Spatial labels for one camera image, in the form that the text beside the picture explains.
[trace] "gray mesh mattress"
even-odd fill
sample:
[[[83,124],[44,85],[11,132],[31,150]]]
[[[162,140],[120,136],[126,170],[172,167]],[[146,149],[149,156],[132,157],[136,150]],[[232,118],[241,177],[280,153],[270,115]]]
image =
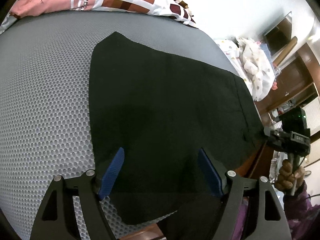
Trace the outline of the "gray mesh mattress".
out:
[[[0,35],[0,208],[22,239],[29,239],[55,175],[71,178],[95,168],[90,60],[95,45],[114,31],[236,74],[210,37],[165,17],[63,11],[18,21]],[[74,205],[82,239],[89,239],[79,198]],[[116,238],[154,222],[125,225],[108,199],[101,205]]]

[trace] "metal screw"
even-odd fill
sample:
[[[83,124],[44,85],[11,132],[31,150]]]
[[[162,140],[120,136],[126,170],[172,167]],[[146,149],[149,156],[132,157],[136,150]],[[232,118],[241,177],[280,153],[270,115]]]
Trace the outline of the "metal screw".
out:
[[[57,175],[53,178],[54,181],[59,181],[62,177],[60,175]]]
[[[85,174],[87,176],[92,176],[92,175],[94,175],[94,170],[88,170]]]
[[[260,177],[260,180],[261,180],[262,182],[268,182],[268,179],[267,179],[265,176],[261,176],[261,177]]]
[[[228,171],[228,175],[229,175],[230,177],[235,177],[237,174],[236,174],[235,171]]]

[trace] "wooden cabinet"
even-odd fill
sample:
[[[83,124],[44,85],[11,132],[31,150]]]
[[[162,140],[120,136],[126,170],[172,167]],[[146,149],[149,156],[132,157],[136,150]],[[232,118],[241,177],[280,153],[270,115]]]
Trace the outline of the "wooden cabinet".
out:
[[[255,102],[260,115],[276,109],[313,86],[310,72],[300,56],[282,70],[276,81],[278,89],[270,90],[263,100]]]
[[[298,54],[308,69],[317,90],[320,91],[320,65],[316,56],[313,54],[307,43],[298,49]]]

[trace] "white blanket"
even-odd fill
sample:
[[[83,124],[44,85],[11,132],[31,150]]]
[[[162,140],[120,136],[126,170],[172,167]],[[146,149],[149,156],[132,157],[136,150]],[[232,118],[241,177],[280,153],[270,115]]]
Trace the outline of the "white blanket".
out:
[[[238,46],[229,40],[215,40],[244,80],[253,100],[265,98],[275,80],[266,54],[252,39],[237,38]]]

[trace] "purple sleeve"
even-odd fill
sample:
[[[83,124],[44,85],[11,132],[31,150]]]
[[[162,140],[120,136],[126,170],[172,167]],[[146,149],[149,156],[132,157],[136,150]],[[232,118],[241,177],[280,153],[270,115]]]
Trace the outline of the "purple sleeve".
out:
[[[287,220],[302,220],[307,216],[308,210],[311,208],[310,199],[307,199],[307,197],[309,197],[309,194],[307,193],[305,181],[303,181],[294,196],[284,196],[284,213]]]
[[[233,231],[231,240],[241,239],[245,218],[247,217],[247,211],[248,211],[248,201],[245,199],[242,199],[242,204],[239,207],[237,222],[236,222],[235,230]]]

